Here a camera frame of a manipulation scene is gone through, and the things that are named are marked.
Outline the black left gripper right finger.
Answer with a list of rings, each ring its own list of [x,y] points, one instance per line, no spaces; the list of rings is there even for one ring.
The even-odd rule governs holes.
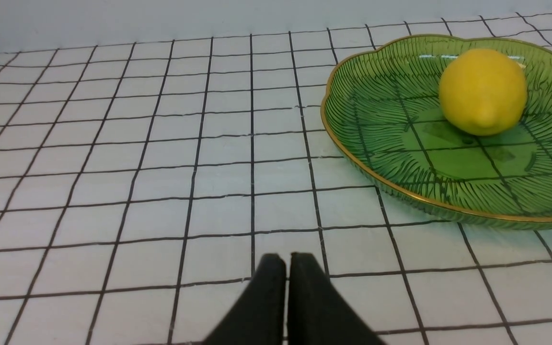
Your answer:
[[[290,345],[383,345],[347,304],[311,253],[292,253],[287,332]]]

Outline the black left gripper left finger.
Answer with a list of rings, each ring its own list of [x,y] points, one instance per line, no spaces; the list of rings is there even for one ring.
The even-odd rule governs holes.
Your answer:
[[[286,264],[264,254],[252,279],[204,345],[280,345],[283,343]]]

